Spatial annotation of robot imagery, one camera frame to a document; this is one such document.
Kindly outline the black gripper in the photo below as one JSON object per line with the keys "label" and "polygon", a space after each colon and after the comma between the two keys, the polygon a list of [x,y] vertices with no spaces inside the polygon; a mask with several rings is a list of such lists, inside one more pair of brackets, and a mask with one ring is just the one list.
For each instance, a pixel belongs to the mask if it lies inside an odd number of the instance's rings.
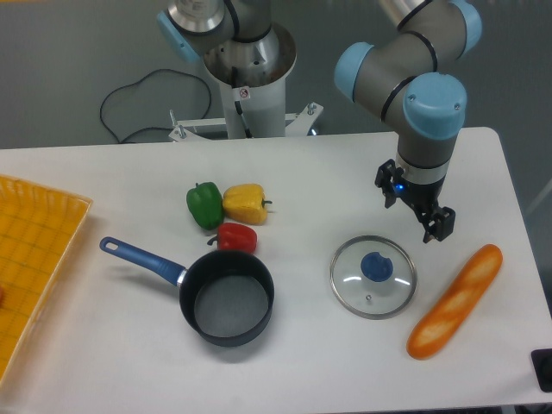
{"label": "black gripper", "polygon": [[453,233],[455,226],[455,211],[449,207],[439,207],[438,197],[444,179],[420,185],[401,178],[394,184],[395,172],[394,160],[388,160],[379,166],[376,173],[374,183],[385,198],[385,208],[390,208],[396,203],[397,197],[400,198],[417,215],[422,216],[423,242],[443,242]]}

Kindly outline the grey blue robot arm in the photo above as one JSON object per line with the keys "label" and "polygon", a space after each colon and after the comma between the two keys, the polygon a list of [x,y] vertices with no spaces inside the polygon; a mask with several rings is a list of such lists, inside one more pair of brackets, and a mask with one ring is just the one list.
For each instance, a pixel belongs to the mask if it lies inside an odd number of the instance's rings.
{"label": "grey blue robot arm", "polygon": [[[455,212],[439,204],[467,93],[442,66],[479,41],[482,22],[465,1],[384,1],[398,35],[384,47],[349,46],[336,63],[336,88],[398,134],[396,157],[375,184],[386,206],[403,201],[426,241],[452,234]],[[297,59],[291,34],[268,1],[173,1],[157,16],[184,61],[200,61],[219,84],[229,138],[285,133],[285,80]]]}

